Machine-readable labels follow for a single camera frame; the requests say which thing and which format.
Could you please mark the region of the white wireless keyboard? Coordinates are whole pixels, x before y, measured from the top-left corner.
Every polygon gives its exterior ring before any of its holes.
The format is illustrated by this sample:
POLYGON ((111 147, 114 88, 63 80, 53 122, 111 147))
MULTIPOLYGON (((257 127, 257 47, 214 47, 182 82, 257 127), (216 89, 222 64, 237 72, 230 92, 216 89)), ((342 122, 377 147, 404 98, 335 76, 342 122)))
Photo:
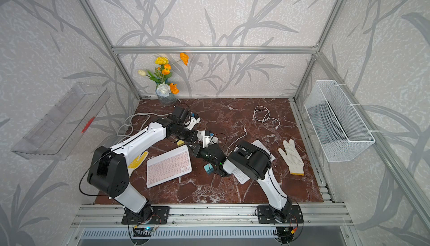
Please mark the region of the white wireless keyboard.
POLYGON ((274 155, 259 140, 253 143, 240 140, 228 159, 252 180, 275 180, 272 167, 274 155))

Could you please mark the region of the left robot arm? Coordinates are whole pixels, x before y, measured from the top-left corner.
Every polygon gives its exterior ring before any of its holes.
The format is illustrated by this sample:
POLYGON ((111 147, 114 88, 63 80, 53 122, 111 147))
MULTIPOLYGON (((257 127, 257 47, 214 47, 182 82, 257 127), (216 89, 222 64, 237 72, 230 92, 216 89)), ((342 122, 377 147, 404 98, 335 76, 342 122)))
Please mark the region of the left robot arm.
POLYGON ((193 127, 199 122, 198 115, 175 107, 173 113, 157 118, 123 142, 109 148, 97 148, 86 172, 87 182, 134 214, 148 218, 152 213, 151 204, 131 185, 128 166, 152 145, 167 137, 173 136, 186 143, 196 142, 198 132, 193 127))

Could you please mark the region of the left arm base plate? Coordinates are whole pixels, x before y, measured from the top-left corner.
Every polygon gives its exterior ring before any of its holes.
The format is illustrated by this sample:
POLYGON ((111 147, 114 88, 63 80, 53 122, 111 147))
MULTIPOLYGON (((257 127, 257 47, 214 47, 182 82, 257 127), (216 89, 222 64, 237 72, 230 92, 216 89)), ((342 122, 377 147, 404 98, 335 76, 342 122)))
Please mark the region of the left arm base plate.
POLYGON ((123 225, 154 224, 165 225, 169 217, 169 206, 146 206, 140 212, 125 208, 123 225))

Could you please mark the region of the teal USB charger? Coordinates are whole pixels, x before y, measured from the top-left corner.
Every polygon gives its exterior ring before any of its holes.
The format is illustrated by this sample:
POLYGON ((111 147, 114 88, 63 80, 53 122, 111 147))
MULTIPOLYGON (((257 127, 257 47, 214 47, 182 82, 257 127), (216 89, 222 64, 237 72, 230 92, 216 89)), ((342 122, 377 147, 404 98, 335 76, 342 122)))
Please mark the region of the teal USB charger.
POLYGON ((206 171, 207 174, 212 174, 214 172, 214 168, 212 166, 212 164, 208 163, 204 166, 204 169, 206 171))

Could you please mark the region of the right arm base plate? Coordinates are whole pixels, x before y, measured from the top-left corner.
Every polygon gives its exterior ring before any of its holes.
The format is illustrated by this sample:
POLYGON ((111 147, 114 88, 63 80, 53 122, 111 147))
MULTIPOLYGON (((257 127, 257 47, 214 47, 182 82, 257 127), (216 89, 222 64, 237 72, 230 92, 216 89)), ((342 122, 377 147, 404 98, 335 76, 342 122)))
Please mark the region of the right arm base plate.
POLYGON ((303 214, 299 205, 287 205, 284 210, 260 205, 255 214, 260 224, 303 224, 303 214))

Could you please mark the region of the pink wireless keyboard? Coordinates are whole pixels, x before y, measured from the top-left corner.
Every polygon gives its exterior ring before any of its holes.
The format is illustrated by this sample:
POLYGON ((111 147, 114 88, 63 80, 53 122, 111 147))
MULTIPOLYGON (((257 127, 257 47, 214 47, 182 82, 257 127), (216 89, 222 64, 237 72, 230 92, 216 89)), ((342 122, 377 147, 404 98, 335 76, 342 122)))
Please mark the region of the pink wireless keyboard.
POLYGON ((191 173, 189 149, 183 145, 147 161, 147 188, 191 173))

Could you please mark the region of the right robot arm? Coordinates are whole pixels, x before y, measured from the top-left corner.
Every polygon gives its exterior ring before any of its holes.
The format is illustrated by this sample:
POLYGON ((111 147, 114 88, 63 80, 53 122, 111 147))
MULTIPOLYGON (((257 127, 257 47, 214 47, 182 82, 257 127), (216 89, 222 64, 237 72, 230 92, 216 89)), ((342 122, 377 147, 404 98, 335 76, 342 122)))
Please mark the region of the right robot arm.
POLYGON ((228 177, 238 169, 257 181, 269 201, 271 218, 279 223, 286 223, 290 219, 293 203, 273 174, 271 153, 245 140, 240 140, 228 156, 218 144, 204 148, 202 144, 193 143, 188 147, 192 156, 208 162, 210 170, 221 177, 228 177))

